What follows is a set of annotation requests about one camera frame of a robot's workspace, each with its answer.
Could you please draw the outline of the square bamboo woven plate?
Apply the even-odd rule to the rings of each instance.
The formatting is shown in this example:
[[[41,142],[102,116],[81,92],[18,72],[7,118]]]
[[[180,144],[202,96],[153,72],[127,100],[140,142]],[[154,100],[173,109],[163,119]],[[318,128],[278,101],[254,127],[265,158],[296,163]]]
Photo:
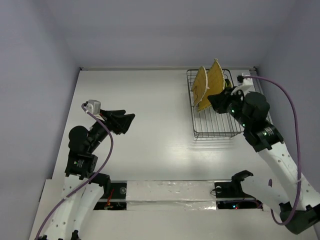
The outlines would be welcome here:
[[[208,84],[206,92],[202,100],[198,104],[198,112],[204,111],[205,109],[211,106],[208,96],[218,95],[225,89],[225,78],[221,65],[218,62],[218,59],[214,59],[213,65],[206,72]]]

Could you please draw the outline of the green round plate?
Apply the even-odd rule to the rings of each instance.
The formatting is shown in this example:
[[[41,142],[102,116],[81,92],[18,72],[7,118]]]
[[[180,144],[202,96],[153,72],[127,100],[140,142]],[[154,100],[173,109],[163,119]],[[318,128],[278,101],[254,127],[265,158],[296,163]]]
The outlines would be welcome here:
[[[232,85],[232,83],[230,82],[230,80],[229,79],[225,79],[224,80],[224,87],[225,88],[231,88],[233,85]]]

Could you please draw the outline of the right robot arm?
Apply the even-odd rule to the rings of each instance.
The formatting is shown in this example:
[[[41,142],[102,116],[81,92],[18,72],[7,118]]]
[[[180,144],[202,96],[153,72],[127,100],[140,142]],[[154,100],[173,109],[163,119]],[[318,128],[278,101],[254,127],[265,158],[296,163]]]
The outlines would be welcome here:
[[[228,87],[207,99],[216,113],[229,113],[242,125],[246,142],[267,163],[283,191],[263,185],[248,170],[234,174],[222,186],[216,183],[213,190],[217,197],[257,199],[280,217],[279,225],[298,235],[320,221],[320,194],[304,177],[301,163],[291,158],[278,129],[267,120],[270,105],[266,97],[255,91],[244,93],[247,86]]]

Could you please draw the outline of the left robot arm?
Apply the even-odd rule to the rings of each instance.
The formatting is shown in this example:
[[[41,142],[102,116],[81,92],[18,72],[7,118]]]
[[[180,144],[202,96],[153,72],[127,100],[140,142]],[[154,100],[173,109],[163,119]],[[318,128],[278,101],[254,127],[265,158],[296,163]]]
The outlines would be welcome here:
[[[125,110],[90,110],[95,123],[78,125],[68,134],[68,159],[60,201],[42,222],[37,240],[79,240],[98,200],[112,193],[110,176],[96,170],[94,151],[106,137],[125,134],[135,114]]]

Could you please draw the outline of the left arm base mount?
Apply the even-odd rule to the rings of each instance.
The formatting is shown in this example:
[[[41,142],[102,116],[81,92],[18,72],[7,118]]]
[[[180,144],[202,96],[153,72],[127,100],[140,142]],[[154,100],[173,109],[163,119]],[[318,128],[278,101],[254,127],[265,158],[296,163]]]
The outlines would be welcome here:
[[[110,190],[96,203],[94,210],[122,211],[127,209],[127,182],[112,181]]]

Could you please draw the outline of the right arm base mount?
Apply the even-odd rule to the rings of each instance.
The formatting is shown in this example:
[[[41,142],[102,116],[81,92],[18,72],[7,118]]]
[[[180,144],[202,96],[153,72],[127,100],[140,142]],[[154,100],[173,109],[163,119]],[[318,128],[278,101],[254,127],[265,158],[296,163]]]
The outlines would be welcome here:
[[[241,186],[241,182],[245,178],[252,176],[250,171],[243,170],[234,174],[229,181],[216,181],[210,194],[216,197],[218,205],[225,209],[238,210],[241,208],[241,204],[245,204],[248,208],[248,203],[251,203],[251,208],[262,210],[262,202],[243,192]]]

